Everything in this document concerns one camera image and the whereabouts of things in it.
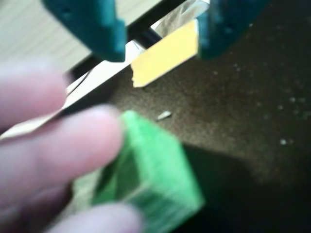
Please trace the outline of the person's bare hand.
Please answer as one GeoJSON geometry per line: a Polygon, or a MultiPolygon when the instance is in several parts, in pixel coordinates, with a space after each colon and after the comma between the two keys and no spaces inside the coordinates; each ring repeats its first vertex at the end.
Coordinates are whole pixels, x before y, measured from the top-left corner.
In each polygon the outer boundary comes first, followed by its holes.
{"type": "MultiPolygon", "coordinates": [[[[0,128],[54,113],[66,100],[66,76],[43,59],[0,65],[0,128]]],[[[131,206],[105,204],[50,223],[71,199],[71,182],[112,162],[123,140],[115,107],[99,105],[0,143],[3,233],[138,233],[131,206]]]]}

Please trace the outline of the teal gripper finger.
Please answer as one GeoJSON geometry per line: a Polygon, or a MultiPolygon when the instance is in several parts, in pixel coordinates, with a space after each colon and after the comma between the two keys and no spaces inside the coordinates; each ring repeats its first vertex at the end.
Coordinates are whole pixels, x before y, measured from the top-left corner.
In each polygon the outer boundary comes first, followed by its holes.
{"type": "Polygon", "coordinates": [[[125,61],[127,34],[113,0],[44,0],[46,9],[93,54],[125,61]]]}
{"type": "Polygon", "coordinates": [[[212,59],[225,52],[264,9],[266,0],[211,0],[198,16],[198,56],[212,59]]]}

